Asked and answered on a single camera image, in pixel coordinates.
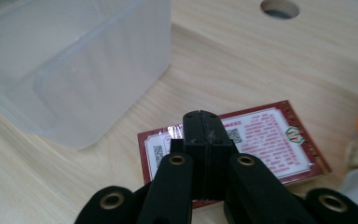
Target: round hole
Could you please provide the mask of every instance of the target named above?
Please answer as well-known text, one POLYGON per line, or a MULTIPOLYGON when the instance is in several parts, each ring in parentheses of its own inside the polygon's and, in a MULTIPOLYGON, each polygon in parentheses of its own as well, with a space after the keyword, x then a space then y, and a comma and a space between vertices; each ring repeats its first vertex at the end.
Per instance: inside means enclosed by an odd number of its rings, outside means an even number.
POLYGON ((103 209, 114 209, 124 203, 124 195, 120 192, 112 192, 101 198, 100 206, 103 209))
POLYGON ((348 206, 339 198, 333 195, 323 194, 319 196, 319 202, 326 208, 335 212, 343 213, 348 210, 348 206))
POLYGON ((182 156, 171 156, 170 157, 170 163, 172 165, 182 165, 185 162, 186 162, 185 157, 182 157, 182 156))
POLYGON ((260 7, 270 17, 282 20, 292 19, 300 14, 300 8, 286 0, 264 0, 260 7))
POLYGON ((238 162, 242 165, 253 165, 255 164, 254 159, 247 157, 247 156, 240 156, 238 157, 238 162))

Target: barcode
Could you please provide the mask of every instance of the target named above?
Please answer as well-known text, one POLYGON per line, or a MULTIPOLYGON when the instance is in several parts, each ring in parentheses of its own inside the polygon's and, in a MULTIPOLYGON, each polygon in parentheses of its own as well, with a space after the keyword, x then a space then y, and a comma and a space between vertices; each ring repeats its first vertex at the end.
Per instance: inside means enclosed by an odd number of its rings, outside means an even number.
POLYGON ((162 153, 162 146, 154 146, 156 156, 156 166, 159 167, 164 154, 162 153))
POLYGON ((230 139, 232 139, 232 141, 235 144, 242 142, 241 135, 240 135, 240 132, 238 131, 238 129, 227 130, 227 133, 228 133, 228 137, 230 139))

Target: transparent plastic container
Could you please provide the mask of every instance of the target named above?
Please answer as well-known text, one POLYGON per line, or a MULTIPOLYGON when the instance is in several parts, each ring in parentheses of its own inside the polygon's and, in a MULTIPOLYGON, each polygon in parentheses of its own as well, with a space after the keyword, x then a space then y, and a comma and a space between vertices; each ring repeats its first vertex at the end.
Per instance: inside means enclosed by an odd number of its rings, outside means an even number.
POLYGON ((0 112, 79 149, 170 62, 170 0, 0 0, 0 112))

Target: light wood surface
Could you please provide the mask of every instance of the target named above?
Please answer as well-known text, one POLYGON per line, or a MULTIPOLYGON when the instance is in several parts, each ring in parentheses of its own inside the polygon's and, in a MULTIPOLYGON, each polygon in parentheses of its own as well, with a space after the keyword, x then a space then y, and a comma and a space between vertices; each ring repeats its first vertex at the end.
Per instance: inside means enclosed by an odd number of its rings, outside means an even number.
MULTIPOLYGON (((293 2, 299 15, 278 20, 261 0, 173 0, 171 66, 90 148, 54 146, 0 115, 0 223, 73 223, 97 190, 143 185, 137 133, 286 99, 333 169, 291 190, 338 189, 358 116, 358 0, 293 2)), ((227 222, 217 205, 193 223, 227 222)))

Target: red card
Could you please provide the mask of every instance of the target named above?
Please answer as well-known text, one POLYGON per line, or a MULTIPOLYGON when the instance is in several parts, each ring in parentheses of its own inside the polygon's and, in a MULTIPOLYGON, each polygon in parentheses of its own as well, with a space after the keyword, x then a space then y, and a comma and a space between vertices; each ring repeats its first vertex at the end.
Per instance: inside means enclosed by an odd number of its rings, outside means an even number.
MULTIPOLYGON (((219 116, 241 153, 257 156, 284 184, 293 184, 331 169, 288 101, 219 116)), ((182 124, 138 133, 145 183, 156 174, 171 139, 182 138, 182 124)), ((215 202, 196 202, 200 207, 215 202)))

